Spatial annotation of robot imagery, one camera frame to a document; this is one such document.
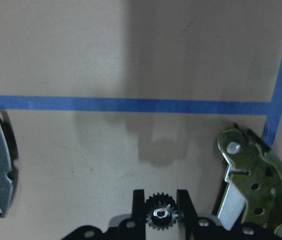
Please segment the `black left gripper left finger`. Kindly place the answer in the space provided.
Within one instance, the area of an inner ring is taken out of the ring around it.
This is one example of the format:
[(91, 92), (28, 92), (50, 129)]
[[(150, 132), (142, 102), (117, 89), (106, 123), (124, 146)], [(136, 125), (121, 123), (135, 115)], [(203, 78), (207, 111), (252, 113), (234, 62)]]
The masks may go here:
[(133, 235), (136, 240), (146, 239), (146, 205), (145, 205), (145, 191), (143, 189), (136, 189), (133, 191), (132, 198), (132, 218), (135, 223), (133, 228)]

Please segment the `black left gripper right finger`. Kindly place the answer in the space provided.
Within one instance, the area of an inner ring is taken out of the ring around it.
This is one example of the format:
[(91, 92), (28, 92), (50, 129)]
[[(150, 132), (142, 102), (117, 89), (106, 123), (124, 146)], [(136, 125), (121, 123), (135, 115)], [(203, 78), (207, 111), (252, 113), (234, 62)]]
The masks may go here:
[(198, 215), (189, 195), (185, 189), (176, 191), (177, 226), (181, 240), (194, 240), (194, 230), (197, 226)]

